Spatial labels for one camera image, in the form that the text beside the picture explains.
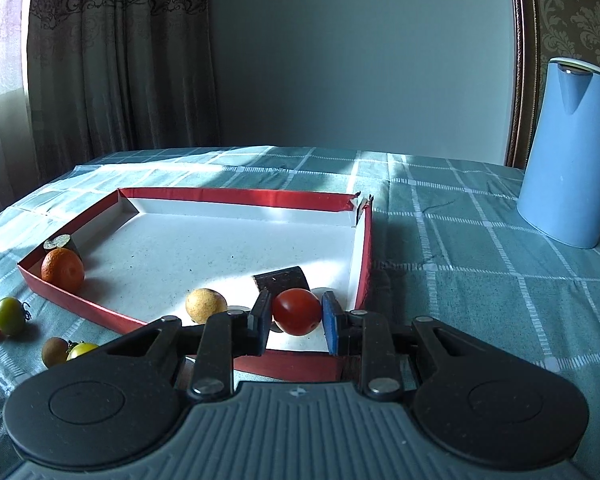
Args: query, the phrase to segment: blue gray wall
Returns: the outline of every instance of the blue gray wall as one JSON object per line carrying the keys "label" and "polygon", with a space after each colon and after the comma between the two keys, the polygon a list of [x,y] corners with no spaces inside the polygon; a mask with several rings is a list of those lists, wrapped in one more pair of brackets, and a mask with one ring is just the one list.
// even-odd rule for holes
{"label": "blue gray wall", "polygon": [[210,0],[225,145],[501,164],[512,0]]}

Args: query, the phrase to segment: ribbed gray surface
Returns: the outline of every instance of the ribbed gray surface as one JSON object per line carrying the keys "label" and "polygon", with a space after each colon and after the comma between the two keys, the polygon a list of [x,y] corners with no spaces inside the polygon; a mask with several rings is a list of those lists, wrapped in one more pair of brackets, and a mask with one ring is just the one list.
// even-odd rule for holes
{"label": "ribbed gray surface", "polygon": [[165,446],[109,471],[55,472],[32,463],[10,480],[192,479],[582,480],[568,463],[532,473],[468,465],[438,449],[397,404],[360,396],[350,383],[242,383],[201,404]]}

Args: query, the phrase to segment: tablecloth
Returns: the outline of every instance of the tablecloth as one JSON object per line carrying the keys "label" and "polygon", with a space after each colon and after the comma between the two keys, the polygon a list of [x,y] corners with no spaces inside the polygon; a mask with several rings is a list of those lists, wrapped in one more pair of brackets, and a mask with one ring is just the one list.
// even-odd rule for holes
{"label": "tablecloth", "polygon": [[590,407],[576,463],[600,479],[600,243],[578,250],[526,224],[522,177],[463,160],[272,146],[114,153],[76,167],[0,214],[0,299],[32,314],[25,335],[0,342],[0,475],[16,461],[4,400],[43,371],[46,339],[116,336],[33,294],[17,261],[118,187],[208,186],[373,195],[368,307],[395,322],[429,314],[573,381]]}

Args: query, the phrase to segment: round black joint cover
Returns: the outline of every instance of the round black joint cover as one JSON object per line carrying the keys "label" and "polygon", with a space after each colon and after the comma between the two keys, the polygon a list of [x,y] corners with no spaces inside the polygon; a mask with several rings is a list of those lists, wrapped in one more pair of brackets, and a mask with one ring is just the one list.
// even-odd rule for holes
{"label": "round black joint cover", "polygon": [[4,424],[24,458],[96,470],[151,450],[181,412],[176,391],[147,360],[87,354],[17,387],[5,403]]}
{"label": "round black joint cover", "polygon": [[572,383],[501,351],[445,360],[418,389],[411,409],[439,446],[499,470],[570,458],[589,420],[587,402]]}

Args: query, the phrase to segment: electric kettle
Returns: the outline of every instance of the electric kettle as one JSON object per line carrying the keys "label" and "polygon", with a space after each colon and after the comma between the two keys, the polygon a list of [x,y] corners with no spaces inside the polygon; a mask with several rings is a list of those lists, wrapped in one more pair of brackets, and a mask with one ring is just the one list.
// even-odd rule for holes
{"label": "electric kettle", "polygon": [[563,244],[598,244],[600,67],[566,57],[549,61],[518,212]]}

